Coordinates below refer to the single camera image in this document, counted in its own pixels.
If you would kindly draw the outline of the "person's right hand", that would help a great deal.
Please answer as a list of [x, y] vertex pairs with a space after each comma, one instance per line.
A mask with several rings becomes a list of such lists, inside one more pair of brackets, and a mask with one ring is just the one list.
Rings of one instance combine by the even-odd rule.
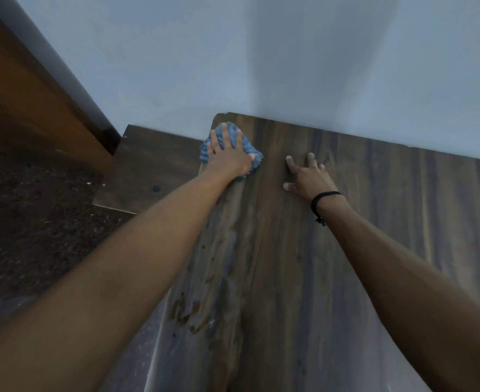
[[285, 158], [286, 165], [290, 173], [294, 176], [295, 181], [292, 183], [298, 184], [298, 193], [303, 199], [312, 202], [315, 197], [326, 192], [338, 192], [334, 181], [325, 170], [323, 164], [318, 165], [318, 170], [309, 170], [306, 165], [298, 166], [295, 164], [291, 156]]

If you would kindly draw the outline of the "person's left hand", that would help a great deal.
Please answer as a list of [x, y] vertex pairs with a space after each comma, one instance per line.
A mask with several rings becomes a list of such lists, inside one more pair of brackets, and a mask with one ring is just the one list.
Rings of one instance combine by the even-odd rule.
[[242, 132], [238, 131], [236, 148], [221, 148], [215, 131], [210, 132], [211, 144], [208, 144], [209, 162], [204, 168], [203, 175], [212, 180], [229, 183], [236, 177], [248, 173], [251, 166], [242, 164]]

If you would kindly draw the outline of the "blue microfibre cleaning cloth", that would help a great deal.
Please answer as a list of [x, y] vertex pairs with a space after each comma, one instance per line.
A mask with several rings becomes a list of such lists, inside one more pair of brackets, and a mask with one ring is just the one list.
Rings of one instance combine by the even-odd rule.
[[[236, 137], [238, 136], [237, 133], [239, 131], [239, 128], [237, 125], [235, 125], [232, 122], [220, 123], [219, 125], [217, 125], [215, 129], [213, 129], [213, 131], [216, 132], [217, 141], [220, 147], [223, 149], [224, 140], [223, 140], [223, 133], [222, 133], [223, 130], [221, 129], [221, 126], [224, 124], [226, 125], [227, 132], [229, 134], [230, 144], [233, 148], [236, 148], [236, 143], [237, 143]], [[199, 159], [203, 164], [207, 164], [209, 162], [208, 144], [211, 144], [210, 135], [200, 145]], [[253, 146], [253, 144], [249, 141], [249, 139], [244, 134], [242, 134], [242, 149], [244, 153], [248, 155], [249, 154], [254, 155], [254, 158], [251, 162], [251, 167], [248, 173], [245, 175], [236, 177], [235, 178], [236, 182], [241, 182], [245, 180], [247, 176], [249, 176], [250, 174], [253, 174], [263, 162], [263, 154]]]

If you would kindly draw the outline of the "person's right forearm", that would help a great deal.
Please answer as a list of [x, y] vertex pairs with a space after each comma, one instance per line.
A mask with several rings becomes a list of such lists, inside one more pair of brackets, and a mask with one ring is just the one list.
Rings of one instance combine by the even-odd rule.
[[311, 209], [327, 224], [382, 325], [433, 392], [480, 392], [480, 304], [357, 214], [338, 192]]

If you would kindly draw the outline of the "person's left forearm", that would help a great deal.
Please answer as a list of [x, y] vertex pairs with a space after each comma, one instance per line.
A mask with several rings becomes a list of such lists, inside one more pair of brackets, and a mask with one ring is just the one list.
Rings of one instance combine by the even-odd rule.
[[226, 186], [213, 167], [132, 218], [0, 328], [0, 392], [97, 392], [164, 297]]

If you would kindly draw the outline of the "dark wooden low shelf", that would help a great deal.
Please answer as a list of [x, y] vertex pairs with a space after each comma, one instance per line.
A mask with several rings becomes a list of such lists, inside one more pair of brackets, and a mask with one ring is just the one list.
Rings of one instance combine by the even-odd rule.
[[93, 204], [139, 214], [199, 173], [201, 140], [128, 125]]

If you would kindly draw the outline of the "brown wooden door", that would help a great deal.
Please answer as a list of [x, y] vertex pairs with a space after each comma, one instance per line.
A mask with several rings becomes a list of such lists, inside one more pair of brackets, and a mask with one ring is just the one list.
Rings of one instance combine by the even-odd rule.
[[117, 145], [0, 17], [0, 151], [67, 159], [105, 172]]

